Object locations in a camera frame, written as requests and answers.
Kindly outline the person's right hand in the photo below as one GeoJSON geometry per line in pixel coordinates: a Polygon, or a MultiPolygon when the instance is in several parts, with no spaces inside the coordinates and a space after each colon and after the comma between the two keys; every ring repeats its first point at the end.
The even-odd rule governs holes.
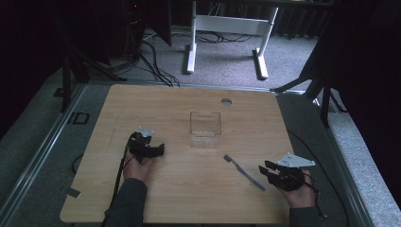
{"type": "Polygon", "coordinates": [[[299,189],[293,191],[285,191],[279,189],[280,193],[288,202],[288,206],[292,209],[295,208],[309,208],[316,206],[315,192],[309,186],[311,184],[311,176],[308,170],[304,170],[305,184],[299,189]]]}

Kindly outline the grey tape piece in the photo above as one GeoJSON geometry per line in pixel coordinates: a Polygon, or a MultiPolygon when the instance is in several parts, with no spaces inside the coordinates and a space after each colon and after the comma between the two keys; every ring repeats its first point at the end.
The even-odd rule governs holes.
{"type": "Polygon", "coordinates": [[[65,187],[64,188],[64,193],[70,197],[73,197],[77,199],[80,196],[80,192],[74,188],[71,187],[65,187]]]}

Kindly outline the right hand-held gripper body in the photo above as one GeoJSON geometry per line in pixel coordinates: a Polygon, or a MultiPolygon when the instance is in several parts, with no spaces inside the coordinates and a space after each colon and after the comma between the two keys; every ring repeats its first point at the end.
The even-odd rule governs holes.
{"type": "Polygon", "coordinates": [[[269,183],[285,191],[293,191],[305,184],[302,167],[314,166],[315,162],[288,153],[276,164],[278,165],[277,169],[272,170],[277,170],[278,173],[273,173],[272,177],[268,177],[269,183]]]}

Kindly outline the clear plastic holder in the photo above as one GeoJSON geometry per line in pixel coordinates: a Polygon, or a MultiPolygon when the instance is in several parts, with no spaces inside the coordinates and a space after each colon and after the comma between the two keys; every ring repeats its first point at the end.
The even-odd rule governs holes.
{"type": "Polygon", "coordinates": [[[190,113],[190,142],[192,148],[216,148],[220,135],[220,113],[190,113]]]}

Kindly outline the white desk frame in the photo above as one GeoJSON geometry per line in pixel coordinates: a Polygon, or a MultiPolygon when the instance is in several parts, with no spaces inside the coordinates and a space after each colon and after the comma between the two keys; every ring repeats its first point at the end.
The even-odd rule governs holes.
{"type": "Polygon", "coordinates": [[[225,16],[201,15],[197,13],[197,1],[192,2],[191,12],[191,43],[189,45],[186,72],[192,74],[195,71],[197,54],[196,35],[198,31],[233,33],[242,35],[261,36],[262,42],[259,48],[253,51],[253,59],[256,72],[261,79],[269,77],[265,61],[265,50],[274,26],[278,7],[272,7],[268,19],[248,19],[225,16]]]}

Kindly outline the blue toothbrush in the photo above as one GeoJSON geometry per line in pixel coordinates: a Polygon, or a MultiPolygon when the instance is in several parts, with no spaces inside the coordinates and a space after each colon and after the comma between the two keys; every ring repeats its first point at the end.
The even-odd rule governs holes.
{"type": "Polygon", "coordinates": [[[233,163],[235,165],[236,169],[242,175],[244,175],[251,183],[253,183],[255,186],[257,186],[260,190],[266,191],[266,188],[261,183],[259,183],[257,180],[255,180],[246,170],[244,170],[242,168],[242,166],[237,161],[235,161],[230,155],[224,154],[223,158],[226,162],[233,163]]]}

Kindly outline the black metal stand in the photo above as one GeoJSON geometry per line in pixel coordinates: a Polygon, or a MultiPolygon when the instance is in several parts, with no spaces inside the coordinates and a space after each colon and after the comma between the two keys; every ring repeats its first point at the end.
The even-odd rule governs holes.
{"type": "Polygon", "coordinates": [[[272,88],[270,89],[270,91],[274,93],[284,93],[285,91],[296,85],[299,85],[307,80],[311,80],[305,91],[305,96],[308,99],[313,99],[316,98],[319,93],[323,93],[320,119],[322,123],[328,128],[329,102],[332,96],[331,89],[333,86],[334,76],[335,72],[332,64],[322,67],[306,64],[297,79],[283,86],[272,88]]]}
{"type": "Polygon", "coordinates": [[[95,70],[106,75],[109,79],[115,81],[126,81],[101,66],[99,63],[92,61],[89,57],[79,51],[77,48],[72,48],[68,51],[67,56],[63,60],[62,67],[62,106],[61,112],[65,113],[70,103],[72,102],[71,93],[71,74],[77,78],[77,80],[87,83],[89,81],[89,74],[85,71],[84,64],[87,63],[92,66],[95,70]]]}

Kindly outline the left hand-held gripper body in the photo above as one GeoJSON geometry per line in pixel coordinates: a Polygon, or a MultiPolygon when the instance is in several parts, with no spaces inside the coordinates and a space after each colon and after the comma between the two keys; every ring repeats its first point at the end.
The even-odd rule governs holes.
{"type": "Polygon", "coordinates": [[[155,148],[149,145],[153,133],[154,131],[139,126],[138,131],[135,131],[129,139],[129,152],[139,163],[142,163],[145,158],[153,158],[156,156],[155,148]]]}

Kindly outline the person's left hand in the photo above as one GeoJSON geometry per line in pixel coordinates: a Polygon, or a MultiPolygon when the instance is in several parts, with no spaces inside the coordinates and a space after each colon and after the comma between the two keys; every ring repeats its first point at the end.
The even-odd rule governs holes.
{"type": "Polygon", "coordinates": [[[136,179],[143,182],[153,163],[154,159],[148,159],[143,164],[140,164],[134,157],[127,156],[123,165],[124,179],[136,179]]]}

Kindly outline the metal floor rail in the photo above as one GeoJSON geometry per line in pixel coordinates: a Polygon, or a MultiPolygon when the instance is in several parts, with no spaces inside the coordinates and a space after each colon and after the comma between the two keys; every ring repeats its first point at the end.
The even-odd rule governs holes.
{"type": "Polygon", "coordinates": [[[351,227],[375,227],[371,217],[371,191],[369,176],[381,180],[375,162],[367,149],[354,121],[348,113],[334,110],[334,102],[325,104],[322,95],[313,99],[319,106],[319,114],[328,107],[328,116],[323,116],[323,128],[328,133],[332,162],[345,195],[344,204],[350,217],[351,227]]]}
{"type": "Polygon", "coordinates": [[[67,107],[63,112],[59,113],[55,123],[50,128],[41,145],[35,150],[33,157],[20,175],[16,185],[13,186],[7,199],[0,206],[1,226],[6,226],[7,223],[12,220],[16,210],[25,198],[26,193],[35,181],[37,174],[40,172],[47,156],[57,142],[64,126],[70,119],[84,88],[85,84],[78,84],[73,90],[71,100],[67,104],[67,107]]]}

